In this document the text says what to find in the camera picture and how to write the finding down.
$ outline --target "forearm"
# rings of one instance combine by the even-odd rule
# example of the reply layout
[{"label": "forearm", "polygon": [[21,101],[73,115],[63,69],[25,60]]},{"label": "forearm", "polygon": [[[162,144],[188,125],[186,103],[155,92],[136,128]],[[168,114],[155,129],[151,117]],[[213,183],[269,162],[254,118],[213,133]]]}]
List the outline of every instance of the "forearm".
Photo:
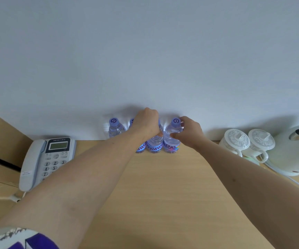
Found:
[{"label": "forearm", "polygon": [[205,138],[195,149],[275,248],[299,248],[299,188]]},{"label": "forearm", "polygon": [[60,248],[76,248],[142,142],[139,131],[128,130],[89,149],[28,193],[0,227],[30,228]]}]

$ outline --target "mug with lid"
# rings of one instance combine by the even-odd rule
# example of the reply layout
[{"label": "mug with lid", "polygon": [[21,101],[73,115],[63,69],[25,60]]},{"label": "mug with lid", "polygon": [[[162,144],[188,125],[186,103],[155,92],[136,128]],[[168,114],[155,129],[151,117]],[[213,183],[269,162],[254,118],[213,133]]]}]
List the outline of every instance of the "mug with lid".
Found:
[{"label": "mug with lid", "polygon": [[228,149],[232,153],[243,157],[241,151],[250,146],[250,139],[243,131],[238,129],[229,129],[225,132],[219,145]]},{"label": "mug with lid", "polygon": [[[264,163],[268,160],[267,150],[275,147],[275,140],[272,135],[262,129],[252,129],[249,132],[251,141],[250,147],[242,151],[242,154],[251,157],[259,163]],[[256,156],[263,154],[263,159],[259,161]]]}]

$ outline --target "person's left arm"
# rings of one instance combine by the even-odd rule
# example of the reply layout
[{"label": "person's left arm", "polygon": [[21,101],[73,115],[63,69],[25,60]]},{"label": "person's left arm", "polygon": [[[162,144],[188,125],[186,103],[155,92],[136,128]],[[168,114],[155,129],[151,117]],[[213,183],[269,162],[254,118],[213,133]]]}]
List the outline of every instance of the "person's left arm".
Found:
[{"label": "person's left arm", "polygon": [[77,156],[35,187],[0,227],[28,228],[59,248],[77,248],[135,151],[160,134],[158,119],[156,110],[141,110],[131,129]]}]

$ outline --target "mug handle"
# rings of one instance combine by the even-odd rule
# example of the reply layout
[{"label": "mug handle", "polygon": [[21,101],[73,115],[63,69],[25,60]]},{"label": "mug handle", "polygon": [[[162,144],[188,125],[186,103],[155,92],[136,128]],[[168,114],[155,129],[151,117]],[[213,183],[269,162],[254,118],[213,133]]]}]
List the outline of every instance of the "mug handle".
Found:
[{"label": "mug handle", "polygon": [[264,162],[266,162],[267,160],[268,160],[268,154],[267,154],[267,152],[266,151],[264,151],[264,150],[259,150],[259,152],[261,152],[263,155],[264,155],[264,158],[261,160],[261,161],[259,161],[255,156],[251,156],[255,161],[257,161],[258,163],[264,163]]},{"label": "mug handle", "polygon": [[235,149],[233,151],[233,153],[236,154],[236,155],[239,155],[240,157],[243,157],[242,152],[240,152],[240,150],[238,150],[238,149]]}]

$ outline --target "clear plastic bottle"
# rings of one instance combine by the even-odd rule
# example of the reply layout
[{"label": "clear plastic bottle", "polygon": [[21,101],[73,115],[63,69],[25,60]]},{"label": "clear plastic bottle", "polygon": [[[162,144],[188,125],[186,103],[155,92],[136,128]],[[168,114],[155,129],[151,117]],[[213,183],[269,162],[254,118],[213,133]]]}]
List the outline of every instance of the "clear plastic bottle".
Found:
[{"label": "clear plastic bottle", "polygon": [[[129,126],[129,129],[130,129],[130,127],[131,127],[132,124],[133,124],[133,120],[134,120],[134,118],[132,118],[132,119],[130,120],[130,126]],[[144,151],[145,151],[145,148],[146,148],[146,142],[144,142],[144,143],[137,149],[136,153],[139,154],[139,153],[144,152]]]},{"label": "clear plastic bottle", "polygon": [[112,138],[126,131],[125,127],[119,123],[117,118],[111,118],[109,120],[109,125],[109,138]]},{"label": "clear plastic bottle", "polygon": [[179,118],[173,118],[171,123],[166,127],[166,130],[163,134],[163,146],[164,151],[168,153],[175,153],[179,144],[181,143],[179,140],[170,137],[171,133],[180,133],[183,131],[181,127],[181,120]]},{"label": "clear plastic bottle", "polygon": [[[163,133],[163,126],[160,124],[159,120],[159,128]],[[158,153],[161,151],[163,146],[163,137],[161,136],[154,136],[147,141],[147,148],[151,153]]]}]

